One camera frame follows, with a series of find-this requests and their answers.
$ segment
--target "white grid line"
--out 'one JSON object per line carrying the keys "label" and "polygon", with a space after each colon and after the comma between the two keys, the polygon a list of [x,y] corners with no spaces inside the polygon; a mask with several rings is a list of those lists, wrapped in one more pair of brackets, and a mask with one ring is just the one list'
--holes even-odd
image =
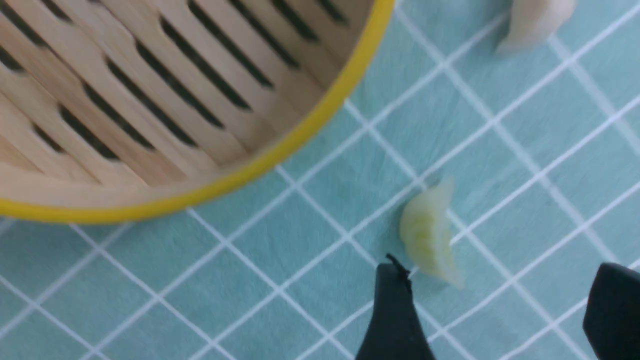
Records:
{"label": "white grid line", "polygon": [[[620,205],[623,201],[627,200],[629,197],[631,197],[633,194],[637,193],[638,191],[640,191],[640,182],[636,183],[634,186],[629,188],[622,195],[620,195],[617,199],[613,200],[605,208],[600,210],[596,215],[594,215],[589,220],[587,220],[587,222],[582,227],[578,227],[575,230],[573,230],[571,233],[567,234],[564,238],[562,238],[560,241],[558,241],[555,245],[553,245],[549,249],[547,249],[538,258],[536,258],[534,261],[532,261],[527,266],[522,268],[522,270],[519,271],[518,273],[516,273],[510,280],[508,280],[502,286],[500,286],[496,290],[494,290],[494,292],[489,294],[484,300],[480,301],[480,303],[478,303],[476,306],[474,306],[472,309],[470,309],[466,313],[462,314],[459,318],[455,319],[454,321],[452,321],[449,325],[445,326],[444,328],[445,329],[450,329],[452,327],[455,327],[455,326],[459,325],[461,322],[463,322],[464,320],[466,320],[467,318],[469,318],[471,315],[473,315],[476,312],[478,312],[484,306],[489,304],[493,299],[495,299],[498,295],[503,293],[515,281],[521,279],[523,276],[528,274],[533,268],[538,266],[542,261],[544,261],[545,259],[549,258],[553,253],[558,251],[561,247],[565,246],[569,241],[573,240],[579,234],[582,234],[582,232],[584,231],[584,229],[588,225],[593,225],[595,222],[597,222],[602,217],[604,217],[606,214],[608,214],[608,212],[610,212],[612,209],[614,209],[616,206]],[[437,338],[439,336],[440,336],[440,334],[436,333],[433,336],[430,336],[429,340],[431,341],[431,340],[433,340],[433,339],[435,339],[435,338]]]}
{"label": "white grid line", "polygon": [[[406,18],[406,16],[403,16],[403,19],[401,19],[401,20],[403,20],[403,22],[405,24],[408,22],[408,19]],[[420,34],[420,33],[418,33],[418,34],[421,37],[421,40],[422,40],[421,42],[422,43],[426,43],[427,40],[422,36],[422,34]],[[431,45],[431,46],[425,47],[425,50],[428,52],[428,54],[432,58],[437,59],[438,63],[442,63],[444,61],[443,57],[440,55],[439,51],[437,49],[435,49],[434,46]],[[454,84],[457,85],[459,91],[461,91],[463,96],[465,96],[465,98],[472,103],[474,108],[486,119],[486,121],[488,123],[490,121],[492,121],[492,119],[495,118],[493,116],[493,114],[491,113],[491,111],[488,110],[488,108],[483,104],[483,102],[473,92],[473,90],[471,90],[466,85],[466,83],[464,83],[464,81],[461,80],[461,78],[455,72],[455,70],[450,68],[448,65],[445,65],[445,73],[454,82]],[[534,175],[539,174],[539,172],[540,172],[539,166],[537,166],[537,164],[535,164],[535,162],[533,162],[531,157],[521,148],[521,146],[519,146],[519,144],[517,144],[514,141],[514,139],[512,139],[510,134],[498,122],[496,122],[493,126],[497,130],[498,135],[501,137],[503,142],[505,142],[505,144],[509,148],[511,148],[512,151],[514,151],[514,153],[516,154],[517,158],[525,165],[525,167],[527,167],[532,172],[532,174],[534,174]],[[384,140],[383,137],[380,136],[380,134],[378,134],[377,131],[375,131],[371,127],[367,128],[367,130],[368,130],[368,132],[370,132],[370,134],[373,135],[373,138],[376,141],[378,141],[378,143],[381,145],[381,147],[383,149],[385,149],[387,154],[389,154],[392,158],[394,158],[396,163],[403,169],[403,171],[407,175],[409,175],[412,179],[416,180],[417,176],[415,175],[415,172],[411,169],[411,167],[407,164],[407,162],[404,159],[402,159],[402,157],[400,155],[398,155],[398,153],[395,150],[393,150],[391,145],[388,142],[386,142],[386,140]],[[567,201],[567,199],[564,198],[561,195],[559,190],[557,190],[555,188],[552,189],[552,185],[550,184],[550,181],[545,176],[541,177],[541,180],[542,180],[542,184],[545,186],[545,188],[550,193],[552,198],[554,198],[554,200],[559,204],[559,206],[570,216],[570,218],[572,218],[572,220],[576,223],[576,225],[577,226],[585,225],[584,219],[581,217],[581,215],[578,214],[577,210],[575,210],[575,208],[573,208],[573,206]],[[450,211],[450,216],[453,217],[454,222],[456,223],[456,225],[458,225],[458,227],[460,228],[461,231],[464,230],[464,228],[466,228],[461,223],[459,218],[457,216],[455,216],[455,214],[453,214],[452,211]],[[615,256],[613,255],[613,253],[609,249],[606,248],[606,246],[602,243],[602,241],[599,238],[597,238],[597,235],[595,234],[595,232],[593,230],[591,230],[588,227],[588,225],[587,225],[586,229],[584,230],[584,233],[590,238],[591,242],[594,243],[595,247],[606,258],[615,261]],[[507,280],[510,280],[510,279],[513,278],[513,276],[506,269],[506,267],[504,267],[504,265],[500,261],[498,261],[497,258],[495,258],[495,256],[493,254],[491,254],[491,252],[479,241],[479,239],[477,239],[475,237],[475,235],[473,233],[471,233],[469,231],[467,236],[469,237],[470,241],[474,244],[474,246],[480,251],[480,253]],[[533,297],[529,294],[529,292],[521,284],[519,284],[517,281],[514,281],[513,282],[513,286],[514,286],[515,290],[519,293],[519,295],[535,310],[535,312],[537,312],[547,323],[553,324],[552,323],[553,320],[551,319],[549,314],[537,303],[537,301],[535,301],[533,299]],[[583,351],[568,337],[568,335],[566,333],[564,333],[564,331],[562,331],[561,329],[557,328],[556,326],[552,326],[552,329],[558,334],[558,336],[569,346],[569,348],[579,358],[587,359],[586,354],[583,353]]]}
{"label": "white grid line", "polygon": [[[242,261],[248,268],[250,268],[253,272],[255,272],[264,282],[266,282],[272,289],[273,293],[280,296],[283,300],[288,303],[296,312],[298,312],[306,321],[311,324],[311,326],[315,327],[323,336],[327,337],[329,341],[336,346],[336,348],[342,352],[348,359],[354,358],[353,354],[344,348],[342,344],[340,344],[333,336],[329,334],[329,332],[324,329],[322,325],[320,325],[317,320],[315,320],[312,316],[310,316],[294,299],[292,299],[285,291],[283,285],[277,285],[271,278],[266,275],[260,268],[258,268],[250,259],[248,259],[240,250],[238,250],[233,244],[231,244],[228,240],[226,240],[222,234],[220,234],[214,227],[205,222],[195,211],[190,211],[189,214],[197,219],[207,230],[209,230],[215,237],[217,237],[227,249],[233,252],[239,259]],[[212,344],[217,345],[214,341],[211,341],[208,346]],[[204,348],[198,351],[196,354],[204,354]]]}
{"label": "white grid line", "polygon": [[[362,306],[360,309],[356,310],[353,314],[347,316],[347,318],[344,319],[344,321],[342,321],[340,323],[340,325],[336,326],[333,330],[331,330],[331,332],[329,332],[329,335],[335,336],[338,332],[342,331],[344,328],[346,328],[349,324],[351,324],[354,320],[356,320],[361,315],[366,313],[372,307],[373,307],[373,300],[369,301],[366,304],[364,304],[364,306]],[[327,337],[327,336],[325,336],[322,339],[318,340],[318,342],[313,344],[310,348],[306,349],[302,354],[300,354],[298,357],[296,357],[295,360],[304,360],[309,355],[313,354],[314,351],[316,351],[319,347],[324,345],[328,340],[329,340],[329,337]]]}
{"label": "white grid line", "polygon": [[[608,129],[611,125],[613,125],[618,119],[620,119],[624,114],[628,113],[635,106],[640,104],[640,96],[636,97],[633,101],[627,104],[622,110],[620,110],[615,116],[607,119],[604,123],[600,124],[596,129],[590,132],[587,136],[585,136],[581,141],[577,142],[574,146],[570,147],[564,154],[560,155],[557,159],[552,161],[547,167],[542,169],[538,174],[533,176],[530,180],[525,182],[522,186],[516,189],[513,193],[509,194],[505,199],[500,201],[496,206],[487,211],[485,214],[481,215],[478,219],[473,221],[467,229],[469,231],[475,229],[480,226],[483,222],[489,219],[493,214],[504,208],[509,202],[518,197],[520,194],[524,193],[527,189],[529,189],[533,184],[537,183],[542,176],[548,174],[553,171],[556,167],[558,167],[562,162],[568,159],[570,156],[578,152],[581,148],[587,145],[590,141],[596,138],[599,134]],[[456,235],[456,237],[463,237],[467,234],[467,230],[463,231]]]}
{"label": "white grid line", "polygon": [[[213,258],[217,253],[219,253],[222,249],[224,248],[224,246],[222,244],[219,244],[217,246],[215,246],[215,248],[213,248],[212,250],[210,250],[205,256],[203,256],[203,258],[208,258],[211,259]],[[100,340],[100,342],[98,342],[98,344],[96,345],[95,349],[100,351],[102,350],[104,347],[108,346],[115,338],[117,338],[119,335],[121,335],[125,330],[127,330],[135,321],[137,321],[139,318],[141,318],[144,314],[147,313],[147,311],[149,311],[152,307],[154,307],[156,304],[159,303],[159,299],[163,296],[165,296],[167,293],[169,293],[171,290],[173,290],[175,287],[177,287],[179,285],[179,282],[177,281],[172,281],[167,287],[165,287],[162,291],[160,291],[156,297],[152,296],[151,299],[144,305],[142,305],[138,310],[136,310],[131,316],[129,316],[125,321],[123,321],[118,327],[116,327],[115,329],[113,329],[109,334],[107,334],[102,340]],[[81,360],[87,360],[89,359],[91,356],[93,355],[92,352],[89,352],[87,354],[85,354]]]}
{"label": "white grid line", "polygon": [[[422,33],[419,31],[415,31],[415,25],[410,22],[410,19],[401,11],[397,11],[401,14],[401,21],[408,28],[413,28],[412,31],[413,36],[418,36],[417,42],[420,43],[432,58],[434,58],[438,63],[445,61],[442,53],[434,46]],[[528,169],[532,175],[536,175],[540,173],[540,166],[531,158],[531,156],[527,153],[525,149],[509,134],[509,132],[502,126],[500,122],[495,122],[495,115],[493,112],[485,105],[484,101],[475,93],[470,86],[466,84],[466,82],[462,79],[462,77],[458,74],[458,72],[451,66],[445,65],[444,69],[447,77],[452,81],[454,86],[460,91],[462,96],[471,104],[471,106],[476,109],[476,111],[485,119],[485,121],[489,124],[492,123],[493,129],[497,133],[498,137],[511,149],[516,158],[521,162],[522,165],[526,169]],[[551,198],[556,202],[556,204],[562,209],[570,219],[575,223],[576,226],[580,226],[584,223],[584,219],[582,215],[575,209],[575,207],[571,204],[571,202],[557,189],[551,181],[544,176],[540,177],[539,183],[546,189],[547,193],[551,196]],[[585,232],[585,235],[589,238],[590,242],[598,249],[598,251],[609,261],[616,261],[616,257],[609,250],[602,240],[598,237],[596,232],[592,229],[588,229]]]}
{"label": "white grid line", "polygon": [[[628,268],[633,270],[637,265],[640,265],[640,259],[633,262],[631,265],[628,266]],[[546,327],[542,328],[542,330],[538,331],[536,334],[531,336],[531,338],[529,338],[527,341],[523,342],[522,345],[508,352],[504,356],[500,357],[498,360],[508,360],[508,359],[511,359],[513,356],[522,353],[524,350],[529,348],[537,339],[541,338],[546,333],[551,331],[553,327],[558,326],[560,323],[562,323],[563,321],[571,317],[571,315],[577,313],[579,310],[585,307],[587,305],[588,300],[589,298],[585,297],[584,299],[578,301],[578,303],[573,305],[571,308],[569,308],[569,310],[565,311],[561,316],[555,319],[552,322],[552,324],[549,324]]]}
{"label": "white grid line", "polygon": [[[465,226],[463,222],[455,215],[452,211],[449,213],[452,221],[458,226],[460,229],[463,229]],[[551,329],[562,339],[562,341],[569,347],[569,349],[581,360],[588,360],[587,355],[573,342],[573,340],[558,326],[554,325],[553,318],[549,315],[546,309],[529,293],[529,291],[520,284],[517,280],[514,279],[513,274],[502,264],[500,260],[498,260],[495,255],[491,253],[489,249],[484,246],[482,241],[474,234],[469,233],[467,238],[470,240],[471,244],[484,256],[484,258],[493,265],[496,270],[507,280],[513,281],[512,287],[513,289],[520,295],[520,297],[525,300],[525,302],[531,306],[531,308],[548,324],[551,326]]]}
{"label": "white grid line", "polygon": [[[629,14],[637,15],[638,12],[640,12],[640,1],[635,8],[629,10]],[[557,36],[551,36],[548,44],[561,60],[567,59],[571,56],[569,50]],[[616,108],[613,106],[611,101],[607,98],[604,92],[598,88],[595,81],[593,81],[593,78],[591,78],[579,62],[576,61],[573,63],[569,69],[604,114],[610,117],[616,113]],[[638,139],[638,136],[631,129],[627,121],[625,119],[620,119],[620,121],[616,123],[615,127],[618,133],[627,141],[636,156],[640,156],[640,139]]]}
{"label": "white grid line", "polygon": [[[15,221],[5,221],[3,223],[2,229],[0,232],[5,232],[13,225]],[[126,231],[131,224],[123,224],[116,230],[114,230],[104,241],[101,246],[107,247],[110,243],[114,242],[124,231]],[[86,265],[91,263],[94,259],[98,257],[99,253],[97,250],[92,249],[89,251],[87,255],[78,260],[74,265],[72,265],[61,277],[57,278],[51,285],[49,285],[41,294],[34,300],[31,300],[27,295],[21,292],[17,287],[12,285],[6,278],[0,275],[0,282],[4,284],[9,290],[11,290],[16,296],[20,297],[23,301],[27,303],[27,306],[20,311],[16,316],[14,316],[7,324],[5,324],[2,329],[0,329],[0,339],[5,337],[11,330],[16,328],[20,323],[22,323],[29,315],[31,315],[34,311],[38,311],[42,313],[47,319],[49,319],[52,323],[57,325],[61,330],[69,334],[76,341],[80,342],[80,344],[84,345],[90,351],[94,350],[94,347],[89,344],[86,340],[72,331],[67,325],[58,320],[48,311],[46,311],[42,304],[53,296],[60,288],[62,288],[66,283],[68,283],[71,279],[73,279]],[[107,357],[100,353],[95,352],[95,355],[99,356],[102,359],[107,359]]]}
{"label": "white grid line", "polygon": [[[411,179],[416,181],[417,175],[412,167],[404,160],[404,158],[397,153],[397,151],[391,146],[384,137],[382,137],[377,130],[367,127],[368,132],[372,135],[372,137],[378,142],[378,144],[386,151],[386,153],[400,166],[402,171],[409,176]],[[426,189],[426,185],[424,183],[420,183],[420,187],[424,190]],[[452,211],[448,212],[449,218],[452,222],[459,228],[460,231],[463,231],[466,227],[462,223],[462,221],[455,215]],[[491,252],[480,242],[479,239],[475,237],[475,235],[471,232],[468,232],[467,237],[469,238],[472,245],[485,257],[485,259],[491,263],[504,277],[507,281],[513,279],[513,275],[507,270],[507,268],[493,255]],[[536,300],[521,286],[517,281],[512,280],[514,289],[518,292],[518,294],[538,313],[547,323],[552,323],[553,319],[551,319],[550,315],[537,303]],[[419,312],[424,314],[427,319],[430,319],[429,322],[435,322],[432,316],[428,315],[424,308],[421,308],[419,305],[417,308],[420,308]],[[439,324],[436,326],[439,332],[445,336],[445,338],[451,343],[451,345],[465,358],[469,359],[470,354],[462,347],[458,341],[452,337],[446,329],[443,329]],[[586,360],[586,355],[582,352],[582,350],[562,331],[557,327],[553,327],[553,330],[557,332],[559,337],[567,343],[569,348],[581,359]]]}
{"label": "white grid line", "polygon": [[[212,339],[209,337],[209,335],[207,335],[206,332],[204,332],[201,328],[199,328],[194,323],[189,321],[184,315],[182,315],[179,311],[177,311],[164,298],[160,297],[149,285],[147,285],[141,279],[136,277],[132,272],[130,272],[126,267],[124,267],[118,260],[116,260],[111,254],[109,254],[106,250],[104,250],[103,247],[96,244],[96,242],[91,238],[91,236],[88,236],[82,229],[80,229],[78,226],[74,224],[71,224],[70,227],[78,235],[80,235],[89,245],[91,245],[93,249],[96,250],[102,257],[104,257],[113,266],[115,266],[123,275],[125,275],[129,280],[131,280],[132,282],[137,284],[141,289],[147,292],[147,294],[149,294],[156,301],[156,303],[162,304],[167,310],[169,310],[171,314],[176,316],[182,323],[188,326],[195,334],[197,334],[203,340],[205,340],[208,343],[212,342]],[[85,354],[81,359],[88,359],[92,355],[98,354],[102,350],[102,348],[107,344],[103,342],[104,340],[101,341],[98,344],[98,346],[96,346],[95,348],[90,348],[90,351],[87,354]]]}
{"label": "white grid line", "polygon": [[[284,169],[282,169],[281,167],[278,167],[278,171],[285,176],[285,178],[287,178],[288,181],[292,181],[291,177],[286,173],[286,171]],[[335,219],[333,219],[333,217],[331,217],[308,193],[307,191],[302,188],[299,184],[293,183],[292,184],[295,188],[296,191],[298,191],[302,197],[307,200],[307,202],[314,208],[316,209],[316,211],[318,211],[320,214],[322,214],[325,219],[327,219],[327,221],[329,221],[330,224],[332,224],[332,226],[334,226],[336,228],[336,230],[338,230],[338,232],[342,235],[342,236],[346,236],[347,237],[347,241],[350,242],[350,244],[352,244],[354,246],[354,248],[356,249],[356,251],[362,256],[363,259],[365,259],[369,264],[371,264],[371,266],[373,266],[374,268],[378,265],[378,262],[373,259],[373,257],[365,250],[363,249],[360,244],[358,244],[356,241],[353,240],[353,238],[346,232],[346,230],[337,223],[337,221],[335,221]],[[432,324],[433,327],[435,327],[436,329],[441,329],[442,326],[440,326],[440,324],[420,305],[420,304],[415,304],[416,310],[429,322]],[[325,335],[329,341],[332,340],[332,337],[330,337],[328,334]],[[466,349],[464,349],[462,347],[462,345],[460,345],[460,343],[458,342],[458,340],[456,340],[453,336],[451,336],[447,331],[444,331],[444,336],[449,340],[449,342],[451,343],[451,345],[458,350],[458,352],[466,359],[466,360],[476,360],[473,356],[471,356],[469,354],[469,352],[467,352]]]}

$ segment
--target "steamer basket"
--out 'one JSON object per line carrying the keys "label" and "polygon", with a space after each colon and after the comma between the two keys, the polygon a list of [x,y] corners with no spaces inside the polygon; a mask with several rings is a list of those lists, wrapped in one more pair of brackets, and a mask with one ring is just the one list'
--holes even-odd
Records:
{"label": "steamer basket", "polygon": [[106,223],[265,173],[363,75],[392,0],[0,0],[0,215]]}

